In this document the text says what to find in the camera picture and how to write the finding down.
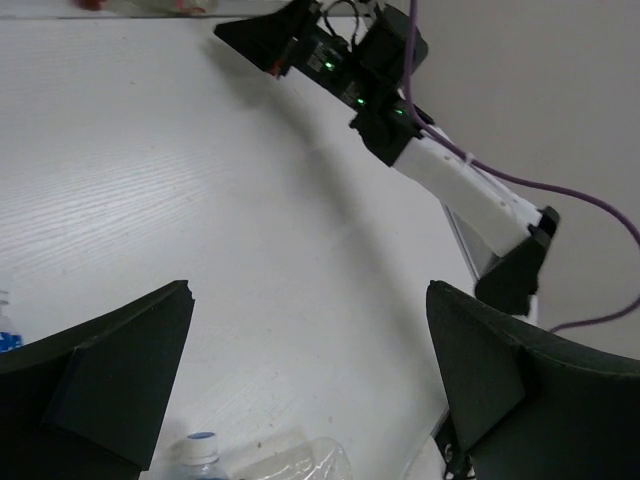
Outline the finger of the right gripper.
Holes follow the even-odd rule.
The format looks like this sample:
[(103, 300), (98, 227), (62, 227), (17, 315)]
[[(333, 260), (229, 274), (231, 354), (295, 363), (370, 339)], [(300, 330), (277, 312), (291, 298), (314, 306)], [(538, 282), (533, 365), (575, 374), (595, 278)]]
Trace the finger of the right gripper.
[(220, 23), (213, 33), (259, 70), (286, 75), (309, 25), (313, 25), (313, 2), (297, 0), (267, 15)]

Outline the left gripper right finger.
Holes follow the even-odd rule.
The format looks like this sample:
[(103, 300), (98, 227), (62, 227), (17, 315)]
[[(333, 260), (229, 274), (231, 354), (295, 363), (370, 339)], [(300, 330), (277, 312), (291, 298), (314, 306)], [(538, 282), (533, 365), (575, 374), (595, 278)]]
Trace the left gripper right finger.
[(635, 479), (639, 363), (549, 333), (436, 281), (426, 314), (476, 479)]

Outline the red cap brown label bottle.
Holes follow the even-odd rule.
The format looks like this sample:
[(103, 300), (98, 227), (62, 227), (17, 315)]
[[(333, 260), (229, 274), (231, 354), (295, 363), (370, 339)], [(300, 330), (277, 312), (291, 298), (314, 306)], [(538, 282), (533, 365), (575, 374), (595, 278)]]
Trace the red cap brown label bottle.
[(79, 0), (83, 10), (111, 12), (127, 17), (202, 17), (215, 13), (219, 2), (211, 0)]

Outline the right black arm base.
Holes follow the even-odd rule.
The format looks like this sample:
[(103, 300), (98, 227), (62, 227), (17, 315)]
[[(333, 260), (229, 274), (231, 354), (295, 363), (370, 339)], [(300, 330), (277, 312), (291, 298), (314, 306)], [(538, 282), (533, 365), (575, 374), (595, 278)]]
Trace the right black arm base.
[(440, 456), (444, 460), (443, 479), (476, 479), (476, 473), (471, 464), (471, 459), (460, 447), (455, 425), (449, 411), (445, 411), (437, 422), (432, 432), (432, 438), (436, 443)]

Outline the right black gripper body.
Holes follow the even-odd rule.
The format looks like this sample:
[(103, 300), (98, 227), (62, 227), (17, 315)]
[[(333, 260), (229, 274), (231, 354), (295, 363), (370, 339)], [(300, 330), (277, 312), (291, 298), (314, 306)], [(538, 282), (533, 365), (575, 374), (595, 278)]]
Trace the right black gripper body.
[(292, 39), (272, 66), (281, 77), (295, 68), (354, 110), (404, 110), (400, 94), (404, 82), (404, 54), (409, 16), (383, 1), (349, 1), (355, 27), (364, 26), (359, 36), (338, 35), (329, 21), (330, 10), (322, 11), (320, 25), (306, 28)]

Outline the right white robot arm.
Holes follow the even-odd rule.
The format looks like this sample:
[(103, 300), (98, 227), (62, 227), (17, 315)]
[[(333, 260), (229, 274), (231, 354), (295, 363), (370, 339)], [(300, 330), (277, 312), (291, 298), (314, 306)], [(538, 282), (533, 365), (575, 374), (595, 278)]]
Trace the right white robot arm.
[(535, 323), (538, 276), (559, 223), (495, 177), (442, 145), (431, 118), (400, 94), (428, 52), (408, 15), (369, 4), (362, 38), (345, 39), (317, 1), (291, 1), (267, 15), (217, 25), (213, 33), (259, 70), (279, 78), (292, 68), (355, 113), (350, 128), (385, 165), (433, 194), (466, 223), (493, 258), (474, 295), (486, 305)]

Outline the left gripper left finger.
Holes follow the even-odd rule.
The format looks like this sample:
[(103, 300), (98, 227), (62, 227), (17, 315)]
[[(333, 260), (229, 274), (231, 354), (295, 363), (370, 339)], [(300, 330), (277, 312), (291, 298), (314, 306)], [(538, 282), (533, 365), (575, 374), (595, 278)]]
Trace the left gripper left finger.
[(194, 298), (173, 281), (1, 356), (4, 479), (137, 479), (149, 469)]

